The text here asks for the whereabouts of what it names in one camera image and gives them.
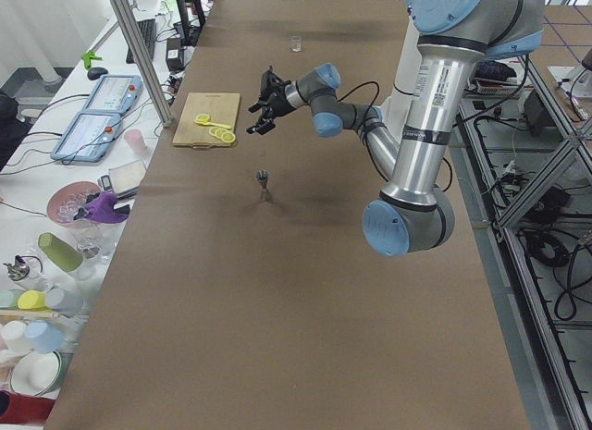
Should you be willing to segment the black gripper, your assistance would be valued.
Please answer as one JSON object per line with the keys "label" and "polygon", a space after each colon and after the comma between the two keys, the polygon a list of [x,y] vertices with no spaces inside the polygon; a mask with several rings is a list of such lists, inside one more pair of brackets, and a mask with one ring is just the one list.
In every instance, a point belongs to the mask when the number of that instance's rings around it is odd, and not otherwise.
{"label": "black gripper", "polygon": [[259,100],[248,108],[252,114],[261,111],[263,119],[246,129],[248,134],[265,135],[276,127],[274,119],[290,113],[290,103],[285,93],[285,84],[267,84],[260,91]]}

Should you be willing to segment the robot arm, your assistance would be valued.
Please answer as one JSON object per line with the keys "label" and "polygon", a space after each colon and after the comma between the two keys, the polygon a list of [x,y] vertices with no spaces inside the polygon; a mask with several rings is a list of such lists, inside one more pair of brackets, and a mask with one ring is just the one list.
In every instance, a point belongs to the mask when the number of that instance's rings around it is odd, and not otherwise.
{"label": "robot arm", "polygon": [[450,237],[454,214],[436,178],[467,81],[479,62],[530,54],[543,35],[545,0],[405,2],[421,61],[400,137],[392,135],[376,106],[337,99],[340,75],[328,63],[295,81],[265,72],[251,108],[259,134],[303,106],[318,136],[357,133],[388,178],[362,216],[366,241],[385,256],[430,250]]}

